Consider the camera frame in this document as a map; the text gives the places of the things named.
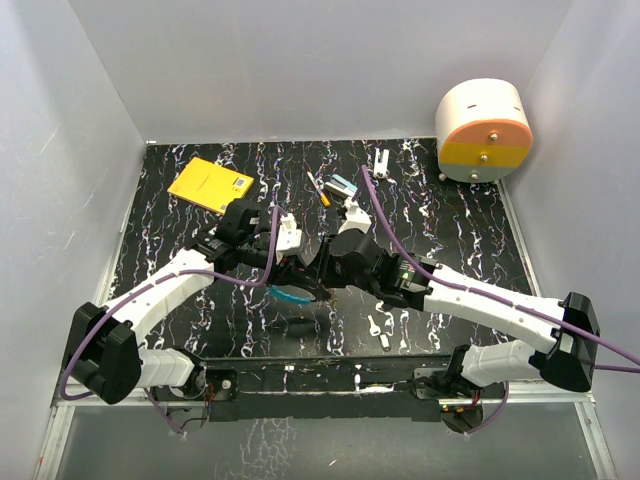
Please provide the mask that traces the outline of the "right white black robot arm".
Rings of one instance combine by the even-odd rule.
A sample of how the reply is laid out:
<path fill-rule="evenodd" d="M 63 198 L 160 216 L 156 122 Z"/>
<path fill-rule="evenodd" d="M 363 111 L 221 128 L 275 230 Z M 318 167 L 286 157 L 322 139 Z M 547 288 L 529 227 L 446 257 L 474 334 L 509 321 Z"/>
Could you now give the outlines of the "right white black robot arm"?
<path fill-rule="evenodd" d="M 560 300 L 489 285 L 429 257 L 390 253 L 357 229 L 324 238 L 309 268 L 322 287 L 356 286 L 391 308 L 451 315 L 510 336 L 455 348 L 443 379 L 457 396 L 520 380 L 578 393 L 592 387 L 600 327 L 583 294 Z"/>

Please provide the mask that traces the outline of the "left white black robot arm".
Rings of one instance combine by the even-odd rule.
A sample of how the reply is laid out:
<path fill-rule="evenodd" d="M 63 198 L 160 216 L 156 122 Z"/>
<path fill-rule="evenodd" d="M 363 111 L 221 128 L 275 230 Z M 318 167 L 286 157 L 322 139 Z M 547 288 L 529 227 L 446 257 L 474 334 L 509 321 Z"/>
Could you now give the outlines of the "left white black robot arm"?
<path fill-rule="evenodd" d="M 215 282 L 257 288 L 271 285 L 301 247 L 293 214 L 236 199 L 223 217 L 204 227 L 154 274 L 102 306 L 87 302 L 74 313 L 65 347 L 59 395 L 75 380 L 86 396 L 113 405 L 133 390 L 168 387 L 186 399 L 200 396 L 207 376 L 197 360 L 175 348 L 143 346 L 171 312 Z"/>

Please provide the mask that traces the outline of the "blue organizer handle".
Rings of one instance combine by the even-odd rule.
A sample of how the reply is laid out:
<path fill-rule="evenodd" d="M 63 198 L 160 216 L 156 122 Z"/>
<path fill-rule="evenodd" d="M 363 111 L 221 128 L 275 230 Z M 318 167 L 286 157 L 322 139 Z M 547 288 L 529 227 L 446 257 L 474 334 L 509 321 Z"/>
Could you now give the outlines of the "blue organizer handle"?
<path fill-rule="evenodd" d="M 301 297 L 298 295 L 294 295 L 294 294 L 285 292 L 276 286 L 270 286 L 268 289 L 268 292 L 270 295 L 272 295 L 276 299 L 283 300 L 296 305 L 309 305 L 313 302 L 313 299 L 310 297 Z"/>

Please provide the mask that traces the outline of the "metal key organizer with rings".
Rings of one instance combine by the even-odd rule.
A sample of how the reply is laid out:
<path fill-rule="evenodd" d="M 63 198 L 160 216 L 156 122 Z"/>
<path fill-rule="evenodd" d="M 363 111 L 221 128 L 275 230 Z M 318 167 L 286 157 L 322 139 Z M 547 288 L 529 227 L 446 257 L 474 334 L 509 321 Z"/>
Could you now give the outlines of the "metal key organizer with rings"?
<path fill-rule="evenodd" d="M 294 295 L 310 297 L 313 299 L 312 303 L 327 302 L 333 297 L 331 289 L 327 289 L 313 282 L 294 281 L 277 287 Z"/>

